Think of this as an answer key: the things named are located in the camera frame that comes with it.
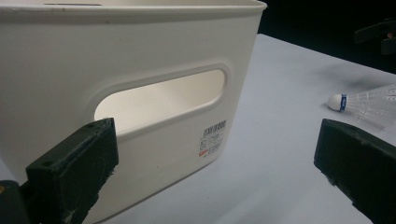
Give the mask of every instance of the shuttlecock cork base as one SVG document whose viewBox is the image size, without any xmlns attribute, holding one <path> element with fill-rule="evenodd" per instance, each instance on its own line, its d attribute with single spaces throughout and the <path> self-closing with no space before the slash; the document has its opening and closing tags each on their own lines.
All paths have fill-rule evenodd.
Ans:
<svg viewBox="0 0 396 224">
<path fill-rule="evenodd" d="M 328 106 L 381 127 L 389 126 L 396 120 L 396 84 L 351 95 L 334 94 Z"/>
</svg>

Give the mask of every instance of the plastic storage bin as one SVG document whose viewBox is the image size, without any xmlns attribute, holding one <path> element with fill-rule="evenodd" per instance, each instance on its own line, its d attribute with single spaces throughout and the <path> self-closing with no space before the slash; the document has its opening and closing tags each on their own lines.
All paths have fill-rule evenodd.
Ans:
<svg viewBox="0 0 396 224">
<path fill-rule="evenodd" d="M 66 136 L 114 117 L 120 165 L 86 219 L 93 223 L 219 156 L 266 5 L 78 4 L 0 0 L 0 154 L 23 182 L 25 166 Z"/>
</svg>

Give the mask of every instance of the product label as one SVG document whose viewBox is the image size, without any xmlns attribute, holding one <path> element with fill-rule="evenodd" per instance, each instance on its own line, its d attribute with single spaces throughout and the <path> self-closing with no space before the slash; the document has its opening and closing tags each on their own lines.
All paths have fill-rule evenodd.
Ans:
<svg viewBox="0 0 396 224">
<path fill-rule="evenodd" d="M 225 123 L 226 120 L 204 130 L 198 154 L 200 157 L 207 157 L 220 148 L 224 138 Z"/>
</svg>

